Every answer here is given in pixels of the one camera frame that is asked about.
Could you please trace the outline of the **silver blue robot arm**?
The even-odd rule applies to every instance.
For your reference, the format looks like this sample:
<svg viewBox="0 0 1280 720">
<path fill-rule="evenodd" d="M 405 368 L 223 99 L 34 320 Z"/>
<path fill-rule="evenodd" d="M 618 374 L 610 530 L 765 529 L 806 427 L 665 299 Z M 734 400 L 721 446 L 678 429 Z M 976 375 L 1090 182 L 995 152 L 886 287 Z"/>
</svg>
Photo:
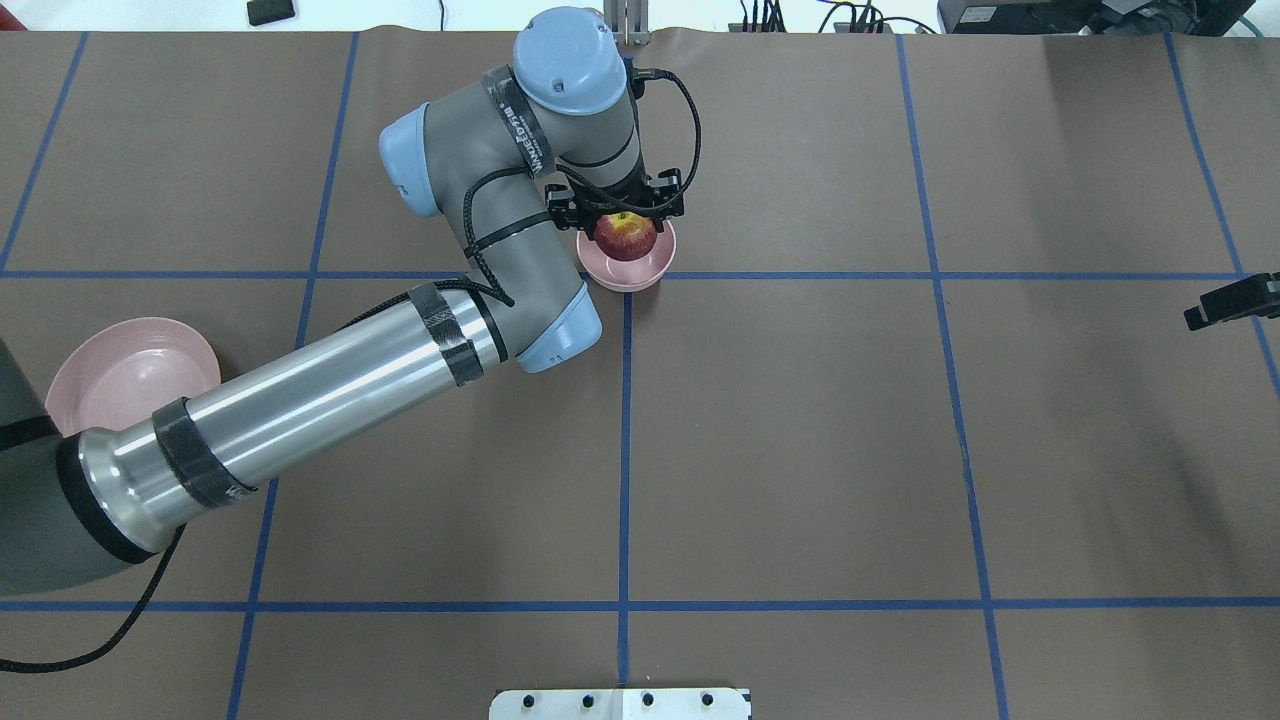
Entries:
<svg viewBox="0 0 1280 720">
<path fill-rule="evenodd" d="M 3 593 L 146 562 L 187 521 L 416 404 L 508 360 L 539 373 L 590 348 L 602 320 L 562 232 L 618 211 L 678 217 L 692 183 L 644 167 L 636 96 L 659 79 L 677 76 L 625 59 L 600 13 L 539 13 L 508 64 L 379 137 L 392 186 L 447 219 L 468 272 L 123 430 L 63 434 L 4 351 Z"/>
</svg>

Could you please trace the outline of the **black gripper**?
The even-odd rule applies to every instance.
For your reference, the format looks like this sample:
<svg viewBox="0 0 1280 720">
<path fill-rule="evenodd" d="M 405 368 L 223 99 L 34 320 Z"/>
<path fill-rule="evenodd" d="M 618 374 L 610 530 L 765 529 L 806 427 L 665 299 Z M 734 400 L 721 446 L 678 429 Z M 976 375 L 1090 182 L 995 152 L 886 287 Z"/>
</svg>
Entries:
<svg viewBox="0 0 1280 720">
<path fill-rule="evenodd" d="M 687 183 L 676 168 L 649 176 L 634 170 L 621 182 L 596 187 L 575 170 L 563 168 L 566 182 L 547 186 L 547 211 L 562 231 L 591 233 L 604 217 L 632 213 L 646 218 L 658 232 L 671 218 L 685 214 Z"/>
</svg>

